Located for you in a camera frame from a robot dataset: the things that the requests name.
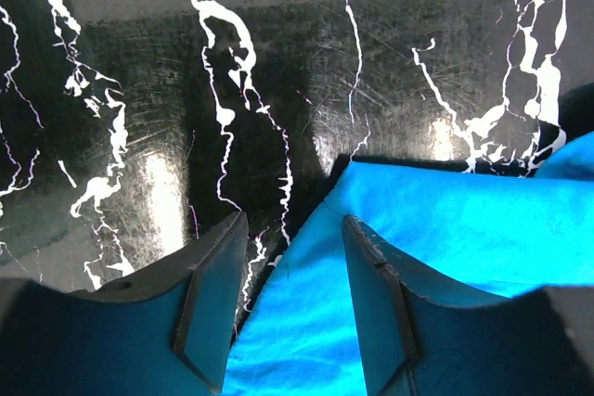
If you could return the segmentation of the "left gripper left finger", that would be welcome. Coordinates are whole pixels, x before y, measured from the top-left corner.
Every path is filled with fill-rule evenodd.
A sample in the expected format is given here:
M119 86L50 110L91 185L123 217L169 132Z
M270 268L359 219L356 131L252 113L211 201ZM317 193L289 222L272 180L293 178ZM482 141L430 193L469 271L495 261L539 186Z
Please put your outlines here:
M5 395L221 391L248 241L235 212L178 251L96 291L1 282Z

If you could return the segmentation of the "blue t shirt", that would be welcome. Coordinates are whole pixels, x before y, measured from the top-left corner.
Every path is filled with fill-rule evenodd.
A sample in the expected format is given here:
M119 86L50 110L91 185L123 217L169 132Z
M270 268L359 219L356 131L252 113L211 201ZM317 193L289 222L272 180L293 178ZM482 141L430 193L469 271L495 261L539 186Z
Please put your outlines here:
M361 395L365 383L342 243L353 214L467 285L512 297L593 281L593 138L532 178L354 162L265 283L232 347L226 395Z

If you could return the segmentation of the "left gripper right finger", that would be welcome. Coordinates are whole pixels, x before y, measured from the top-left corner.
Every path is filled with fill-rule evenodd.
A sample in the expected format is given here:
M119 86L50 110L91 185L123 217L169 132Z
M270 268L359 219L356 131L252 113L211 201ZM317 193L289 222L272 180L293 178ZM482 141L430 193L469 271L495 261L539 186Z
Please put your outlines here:
M465 285L346 216L342 239L370 395L589 395L593 290L508 299Z

